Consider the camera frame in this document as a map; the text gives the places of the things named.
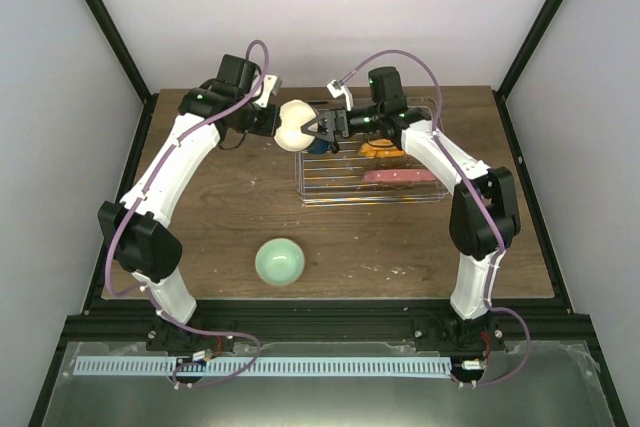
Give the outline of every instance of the wooden table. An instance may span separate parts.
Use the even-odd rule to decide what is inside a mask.
[[[368,89],[353,89],[364,97]],[[407,95],[433,96],[432,88]],[[186,90],[164,90],[142,153],[137,178],[165,141]],[[445,87],[447,135],[492,166],[515,166],[489,87]],[[277,99],[321,100],[324,88],[282,89]],[[239,139],[229,133],[227,145]],[[495,283],[496,297],[551,297],[547,270],[518,182],[522,232]],[[212,151],[185,189],[170,230],[182,242],[182,276],[198,298],[416,298],[448,297],[458,252],[449,238],[451,198],[431,204],[304,207],[294,181],[294,154],[273,139],[248,136],[237,150]],[[300,244],[300,279],[271,287],[256,274],[254,258],[274,237]],[[114,269],[121,289],[133,278]]]

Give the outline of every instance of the wire basket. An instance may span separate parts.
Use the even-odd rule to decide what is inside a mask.
[[[409,98],[409,105],[429,108],[430,99]],[[343,101],[330,100],[315,103],[318,111],[344,105]],[[356,106],[371,104],[370,99],[357,99]],[[438,202],[447,195],[440,182],[376,184],[363,180],[371,170],[423,169],[424,166],[409,155],[395,158],[368,158],[358,154],[363,143],[374,140],[357,134],[339,142],[340,152],[314,155],[296,154],[296,185],[302,201],[307,206],[396,204],[408,202]]]

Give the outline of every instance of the white wall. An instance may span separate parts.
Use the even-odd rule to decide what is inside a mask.
[[[443,84],[497,88],[544,0],[104,1],[158,90],[212,77],[222,54],[243,55],[256,37],[289,86],[326,85],[376,51],[401,48]],[[426,83],[410,63],[393,62],[407,85]]]
[[[640,2],[565,0],[510,96],[575,308],[640,425]]]
[[[83,0],[0,0],[0,423],[81,308],[141,104]]]

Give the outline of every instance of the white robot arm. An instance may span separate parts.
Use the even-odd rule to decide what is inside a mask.
[[[430,120],[412,123],[402,132],[402,149],[429,169],[453,195],[455,186],[459,185],[462,179],[435,143],[434,135]],[[443,133],[439,132],[437,135],[454,160],[462,167],[467,178],[474,180],[487,175],[490,170],[487,164],[471,157]],[[492,252],[481,260],[477,260],[471,255],[460,253],[458,279],[451,295],[451,306],[464,320],[475,319],[487,312],[484,288],[493,255]],[[499,268],[502,257],[504,253],[494,262],[494,269]],[[489,292],[493,289],[494,280],[495,276],[488,286]]]
[[[231,56],[223,59],[223,74],[225,60],[229,61],[227,57]],[[488,277],[491,261],[494,260],[493,269],[497,269],[503,254],[493,259],[496,239],[461,184],[459,174],[436,144],[434,135],[438,135],[478,192],[491,201],[488,210],[508,246],[520,230],[520,220],[513,177],[507,169],[491,169],[465,153],[442,132],[434,133],[426,110],[407,106],[399,75],[392,67],[369,73],[374,105],[355,109],[351,93],[334,81],[329,84],[329,90],[334,96],[344,95],[348,105],[320,114],[301,101],[293,101],[282,108],[268,104],[280,81],[276,76],[267,76],[261,94],[252,102],[222,121],[204,125],[179,140],[203,118],[224,110],[251,87],[254,69],[247,65],[252,63],[235,57],[231,60],[231,70],[235,68],[242,73],[231,77],[243,77],[244,85],[231,83],[230,86],[229,82],[213,79],[206,89],[190,91],[183,99],[169,138],[147,172],[120,203],[105,202],[98,214],[105,243],[109,245],[123,216],[135,206],[135,214],[126,227],[127,235],[123,235],[118,244],[116,259],[139,283],[151,290],[161,309],[182,324],[187,323],[195,311],[196,301],[189,294],[178,268],[182,247],[167,227],[173,209],[198,165],[224,138],[227,128],[232,128],[245,134],[275,137],[286,150],[293,150],[294,144],[300,150],[310,147],[313,142],[325,142],[332,143],[335,151],[336,135],[346,138],[356,133],[378,133],[392,140],[429,169],[453,196],[449,230],[460,251],[458,280],[451,296],[454,311],[462,320],[472,320],[486,313],[484,300],[490,295],[494,279],[494,276]],[[165,159],[170,150],[171,155]],[[159,162],[164,164],[154,177]]]
[[[275,134],[279,108],[268,101],[278,91],[280,79],[267,75],[260,94],[243,108],[219,122],[196,126],[246,94],[257,78],[255,70],[252,62],[225,56],[218,78],[185,96],[169,137],[140,180],[119,203],[105,202],[98,212],[108,246],[125,213],[135,211],[120,238],[115,257],[139,284],[151,291],[160,309],[181,324],[193,315],[196,301],[178,267],[182,246],[168,231],[173,210],[202,160],[228,128],[245,134]]]

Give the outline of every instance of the enclosure frame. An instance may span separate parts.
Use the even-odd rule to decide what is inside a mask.
[[[495,305],[517,310],[527,322],[533,339],[585,341],[600,364],[600,381],[616,425],[627,425],[590,317],[575,314],[551,244],[540,206],[516,136],[507,99],[563,0],[545,0],[494,97],[502,127],[523,187],[554,296],[551,298],[496,299]],[[85,0],[94,15],[143,108],[116,194],[122,197],[134,183],[151,119],[158,100],[144,82],[129,50],[102,0]],[[106,249],[100,250],[80,315],[69,316],[33,411],[30,425],[41,425],[53,392],[65,348],[69,342],[145,342],[156,328],[157,316],[146,300],[105,300],[103,266]],[[273,341],[403,341],[413,338],[420,323],[443,315],[447,299],[380,300],[199,300],[198,315],[215,325],[251,332]],[[524,338],[511,317],[497,315],[505,340]],[[434,350],[426,339],[416,339],[418,350]],[[459,351],[437,349],[441,355]]]

